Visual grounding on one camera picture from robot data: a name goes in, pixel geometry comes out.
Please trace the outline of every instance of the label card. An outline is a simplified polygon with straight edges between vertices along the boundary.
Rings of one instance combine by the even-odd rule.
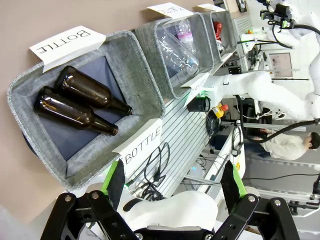
[[[185,84],[183,84],[181,87],[189,87],[191,88],[191,91],[185,101],[185,104],[183,107],[187,106],[188,103],[191,102],[192,99],[194,99],[198,93],[200,93],[200,91],[202,90],[203,85],[205,84],[205,82],[207,81],[208,77],[209,77],[209,73],[200,73],[198,74],[196,77],[194,77],[193,79],[191,79],[190,81],[186,82]]]
[[[114,153],[121,155],[126,175],[134,171],[149,157],[160,145],[162,120],[150,119],[132,137],[118,146]]]
[[[194,14],[192,11],[184,9],[183,7],[175,5],[171,2],[155,6],[148,6],[148,9],[154,10],[172,19],[184,18]]]
[[[203,8],[203,9],[209,9],[209,10],[212,10],[214,12],[224,12],[225,9],[219,7],[219,6],[215,6],[211,3],[206,3],[206,4],[201,4],[201,5],[198,5],[197,7],[200,7],[200,8]]]
[[[84,26],[50,37],[30,47],[44,63],[43,72],[98,49],[106,36]]]

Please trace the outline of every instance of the storage bin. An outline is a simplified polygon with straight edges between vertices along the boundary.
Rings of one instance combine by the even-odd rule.
[[[199,61],[199,71],[185,79],[184,82],[173,86],[164,62],[164,57],[161,52],[159,39],[157,36],[158,26],[165,26],[170,22],[170,26],[173,23],[180,21],[177,19],[173,23],[171,18],[165,18],[149,22],[134,30],[136,37],[139,40],[144,55],[151,68],[152,74],[156,81],[156,84],[164,99],[179,99],[190,91],[188,87],[181,87],[186,82],[198,74],[207,73],[214,67],[214,59],[211,51],[211,45],[209,42],[208,32],[206,29],[205,21],[200,13],[195,12],[194,15],[187,18],[190,22],[190,28],[193,36],[193,42],[196,49],[195,57]]]
[[[225,54],[232,53],[237,48],[237,41],[235,37],[235,30],[233,27],[233,22],[231,15],[228,11],[219,11],[219,12],[205,12],[201,13],[204,18],[206,29],[209,36],[209,41],[212,49],[214,64],[222,63],[222,57]],[[224,46],[222,53],[218,50],[216,33],[213,21],[222,23],[221,31],[221,40]]]
[[[34,100],[39,90],[43,86],[52,87],[67,65],[107,85],[116,97],[124,99],[133,108],[133,114],[124,117],[94,110],[107,121],[116,122],[119,128],[116,136],[77,130],[44,119],[34,112]],[[87,185],[120,157],[112,152],[115,148],[148,120],[162,119],[165,114],[163,100],[146,58],[130,31],[108,34],[99,49],[45,73],[42,73],[43,66],[39,63],[18,76],[8,89],[7,100],[27,143],[67,190]],[[97,79],[99,75],[108,80]]]

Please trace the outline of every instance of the clear plastic bottle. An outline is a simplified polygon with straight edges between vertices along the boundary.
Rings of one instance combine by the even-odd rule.
[[[193,54],[196,54],[194,37],[192,36],[190,21],[186,18],[181,20],[176,27],[178,39]]]
[[[160,50],[169,77],[176,76],[180,83],[199,70],[198,59],[174,35],[164,27],[157,28]]]

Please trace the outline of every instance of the man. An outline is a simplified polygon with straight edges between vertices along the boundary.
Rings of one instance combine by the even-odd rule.
[[[275,133],[271,129],[260,129],[262,135],[270,136]],[[221,150],[227,140],[226,135],[216,135],[210,139],[210,145],[216,150]],[[260,137],[253,137],[255,140],[262,140]],[[302,157],[309,149],[317,149],[320,146],[320,135],[311,132],[302,139],[299,136],[286,135],[284,133],[272,138],[271,140],[258,144],[245,139],[243,141],[245,152],[255,153],[262,158],[272,157],[274,159],[284,159],[288,161],[297,160]]]
[[[275,133],[274,130],[262,128],[260,131],[267,136]],[[304,155],[310,149],[317,149],[320,146],[320,135],[311,132],[304,139],[299,136],[280,134],[271,140],[261,143],[264,150],[270,153],[274,159],[293,161]]]

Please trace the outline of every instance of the screw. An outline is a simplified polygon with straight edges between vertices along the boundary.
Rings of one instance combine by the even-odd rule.
[[[144,237],[142,236],[141,233],[136,233],[135,236],[136,236],[139,240],[144,239]]]
[[[256,200],[256,198],[254,196],[249,196],[248,200],[253,203]]]
[[[91,197],[93,199],[97,199],[99,197],[99,195],[98,195],[98,193],[94,192],[94,193],[91,194]]]
[[[212,234],[208,234],[204,237],[204,240],[210,240],[212,239],[213,235]]]
[[[71,199],[72,199],[72,198],[71,198],[70,195],[67,195],[67,196],[64,198],[64,200],[65,200],[66,202],[70,202]]]
[[[276,206],[280,206],[280,205],[281,205],[281,202],[277,199],[277,200],[274,200],[274,204],[275,204]]]

